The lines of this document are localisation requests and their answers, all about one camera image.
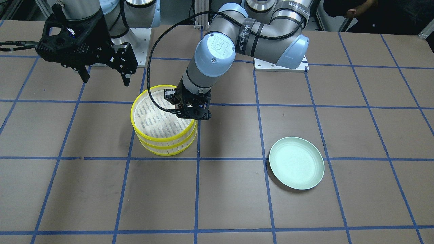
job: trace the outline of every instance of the white mounting plate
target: white mounting plate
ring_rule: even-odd
[[[309,64],[307,63],[306,56],[296,69],[288,69],[285,67],[277,66],[260,59],[253,59],[255,70],[257,71],[281,71],[281,72],[307,72],[309,71]]]
[[[151,28],[131,28],[131,31],[134,35],[127,35],[121,38],[124,38],[121,42],[128,42],[131,44],[134,55],[137,59],[138,67],[145,68],[146,63],[148,62],[148,52],[150,48],[150,40],[151,40]],[[119,42],[118,39],[112,39],[115,45]],[[95,63],[92,66],[99,67],[107,67],[105,64]]]

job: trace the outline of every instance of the yellow basket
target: yellow basket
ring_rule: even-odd
[[[172,109],[174,105],[164,99],[164,89],[173,88],[175,86],[170,85],[151,87],[152,97],[161,107]],[[149,98],[148,90],[134,101],[130,120],[141,144],[157,155],[170,156],[183,152],[197,134],[196,120],[180,119],[175,114],[159,110]]]

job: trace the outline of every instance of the round plate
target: round plate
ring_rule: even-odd
[[[285,137],[274,143],[270,167],[278,180],[297,190],[315,187],[324,176],[321,153],[310,142],[298,137]]]

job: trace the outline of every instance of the light green plate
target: light green plate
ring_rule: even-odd
[[[297,190],[315,187],[324,176],[321,153],[312,143],[298,137],[285,137],[274,143],[270,167],[278,180]]]

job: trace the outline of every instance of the yellow rim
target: yellow rim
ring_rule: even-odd
[[[167,153],[167,154],[165,154],[165,153],[154,152],[154,151],[150,150],[150,149],[147,148],[147,147],[144,147],[144,148],[146,148],[146,150],[152,152],[153,154],[156,154],[156,155],[159,155],[159,156],[172,156],[172,155],[175,155],[175,154],[178,154],[178,153],[182,153],[183,151],[187,150],[187,148],[189,148],[193,142],[194,142],[194,140],[192,140],[192,141],[191,141],[191,142],[190,142],[190,143],[189,143],[185,148],[183,148],[182,150],[179,150],[179,151],[177,151],[177,152],[173,152],[173,153]]]
[[[159,149],[159,150],[172,149],[172,148],[179,147],[180,145],[182,145],[182,144],[184,144],[185,142],[187,142],[187,141],[188,141],[188,140],[193,136],[193,134],[195,134],[194,131],[196,130],[196,128],[197,128],[197,123],[195,123],[194,128],[193,128],[193,130],[191,131],[190,135],[188,135],[188,137],[186,137],[186,138],[185,138],[184,140],[182,140],[181,142],[178,142],[177,144],[175,144],[175,145],[171,145],[171,146],[155,146],[155,145],[152,145],[152,144],[149,144],[149,143],[143,141],[143,140],[140,139],[140,138],[139,138],[139,140],[142,142],[142,144],[145,143],[148,147],[152,147],[152,148],[155,148],[155,149]]]
[[[171,85],[159,85],[159,86],[151,87],[151,92],[152,92],[152,90],[155,90],[155,89],[157,89],[157,88],[161,88],[161,87],[176,88],[176,86],[171,86]],[[194,124],[194,119],[191,120],[190,124],[187,126],[187,128],[185,128],[184,131],[182,131],[182,132],[179,133],[178,135],[174,135],[174,136],[171,136],[171,137],[166,137],[166,138],[156,138],[156,137],[148,136],[148,135],[146,135],[145,133],[141,132],[141,131],[140,131],[140,130],[135,126],[135,123],[134,123],[134,111],[133,111],[133,110],[134,110],[135,106],[137,105],[137,102],[138,102],[139,98],[141,98],[142,95],[147,94],[147,93],[148,93],[148,90],[145,90],[144,92],[140,93],[140,95],[139,95],[139,96],[134,100],[134,103],[133,103],[133,105],[131,106],[131,111],[130,111],[130,121],[131,121],[131,124],[133,125],[133,128],[134,128],[134,130],[136,131],[137,134],[141,135],[142,137],[144,137],[144,138],[146,138],[146,139],[148,139],[148,140],[154,141],[154,142],[168,142],[168,141],[173,141],[173,140],[175,140],[175,139],[178,139],[178,138],[182,137],[183,135],[185,135],[185,134],[186,134],[186,133],[191,129],[191,127],[192,127],[193,124]]]

